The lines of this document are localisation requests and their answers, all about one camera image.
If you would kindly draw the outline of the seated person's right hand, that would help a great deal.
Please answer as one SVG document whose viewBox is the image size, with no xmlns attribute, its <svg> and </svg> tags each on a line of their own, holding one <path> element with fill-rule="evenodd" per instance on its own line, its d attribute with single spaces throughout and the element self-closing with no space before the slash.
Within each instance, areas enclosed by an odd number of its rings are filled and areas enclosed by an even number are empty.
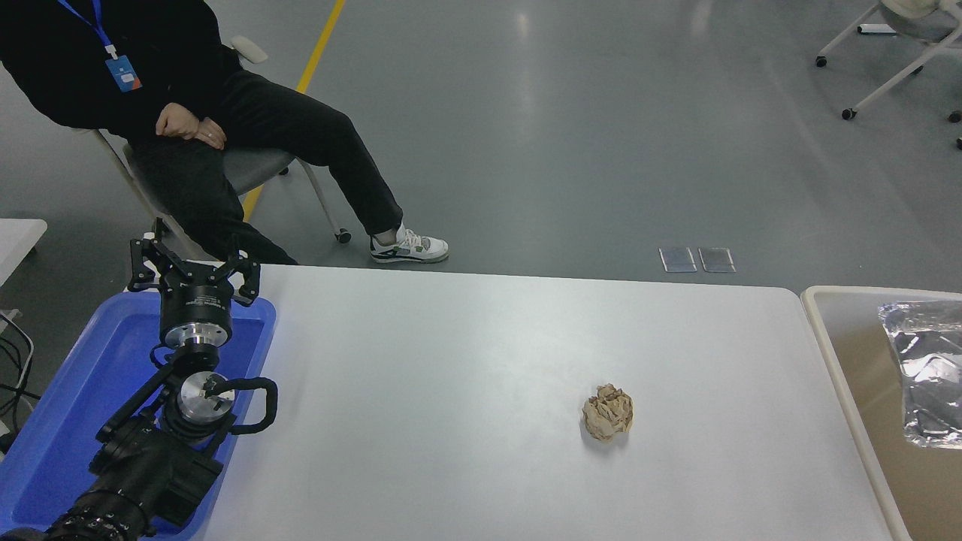
<svg viewBox="0 0 962 541">
<path fill-rule="evenodd" d="M 166 104 L 155 125 L 155 133 L 159 137 L 182 138 L 190 140 L 199 130 L 200 120 L 197 116 L 178 103 Z"/>
</svg>

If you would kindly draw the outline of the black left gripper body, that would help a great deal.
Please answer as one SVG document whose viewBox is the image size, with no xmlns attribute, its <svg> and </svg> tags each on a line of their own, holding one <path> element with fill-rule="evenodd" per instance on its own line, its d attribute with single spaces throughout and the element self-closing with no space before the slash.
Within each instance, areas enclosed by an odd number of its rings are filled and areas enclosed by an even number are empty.
<svg viewBox="0 0 962 541">
<path fill-rule="evenodd" d="M 195 283 L 181 274 L 169 273 L 159 281 L 159 329 L 162 333 L 192 323 L 209 323 L 226 333 L 231 332 L 233 285 L 229 281 L 210 284 L 203 273 L 199 277 L 201 281 Z"/>
</svg>

